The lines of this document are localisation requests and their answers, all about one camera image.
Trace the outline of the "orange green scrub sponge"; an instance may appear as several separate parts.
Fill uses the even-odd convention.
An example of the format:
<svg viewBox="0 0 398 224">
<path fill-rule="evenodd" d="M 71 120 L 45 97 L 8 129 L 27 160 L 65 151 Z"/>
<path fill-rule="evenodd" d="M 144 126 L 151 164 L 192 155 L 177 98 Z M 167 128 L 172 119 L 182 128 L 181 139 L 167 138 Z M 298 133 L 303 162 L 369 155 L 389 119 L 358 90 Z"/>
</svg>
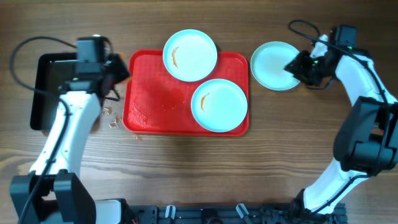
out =
<svg viewBox="0 0 398 224">
<path fill-rule="evenodd" d="M 123 55 L 116 54 L 115 84 L 127 83 L 132 80 L 132 75 L 123 60 Z"/>
</svg>

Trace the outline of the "pale green plate top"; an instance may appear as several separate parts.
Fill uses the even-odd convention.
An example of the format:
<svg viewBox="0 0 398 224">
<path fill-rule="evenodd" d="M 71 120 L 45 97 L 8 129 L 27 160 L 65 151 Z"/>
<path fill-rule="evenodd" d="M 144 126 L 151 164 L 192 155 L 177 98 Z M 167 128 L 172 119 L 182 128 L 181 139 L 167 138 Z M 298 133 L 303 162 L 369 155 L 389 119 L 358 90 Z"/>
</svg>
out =
<svg viewBox="0 0 398 224">
<path fill-rule="evenodd" d="M 174 33 L 165 43 L 162 59 L 166 70 L 183 82 L 197 82 L 215 68 L 218 51 L 204 32 L 185 29 Z"/>
</svg>

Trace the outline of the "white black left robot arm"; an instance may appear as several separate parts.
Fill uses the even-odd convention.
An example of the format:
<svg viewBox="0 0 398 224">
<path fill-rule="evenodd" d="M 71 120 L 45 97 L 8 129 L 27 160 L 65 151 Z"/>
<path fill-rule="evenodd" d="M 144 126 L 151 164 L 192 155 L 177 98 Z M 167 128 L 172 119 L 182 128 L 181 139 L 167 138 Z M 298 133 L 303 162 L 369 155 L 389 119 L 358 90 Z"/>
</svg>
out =
<svg viewBox="0 0 398 224">
<path fill-rule="evenodd" d="M 10 195 L 19 223 L 130 223 L 124 199 L 94 200 L 79 179 L 81 159 L 105 96 L 130 74 L 119 54 L 76 63 L 60 85 L 47 142 L 28 175 L 15 176 Z"/>
</svg>

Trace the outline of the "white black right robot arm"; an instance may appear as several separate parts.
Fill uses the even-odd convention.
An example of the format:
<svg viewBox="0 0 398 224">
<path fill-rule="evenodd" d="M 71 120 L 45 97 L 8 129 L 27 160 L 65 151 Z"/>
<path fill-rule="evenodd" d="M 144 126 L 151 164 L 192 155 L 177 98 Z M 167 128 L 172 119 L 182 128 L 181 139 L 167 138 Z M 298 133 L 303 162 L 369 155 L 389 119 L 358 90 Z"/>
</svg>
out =
<svg viewBox="0 0 398 224">
<path fill-rule="evenodd" d="M 325 223 L 358 184 L 397 165 L 397 99 L 385 88 L 353 34 L 312 39 L 312 52 L 300 52 L 285 70 L 309 85 L 324 77 L 339 80 L 351 112 L 333 143 L 333 159 L 322 175 L 292 200 L 289 218 Z"/>
</svg>

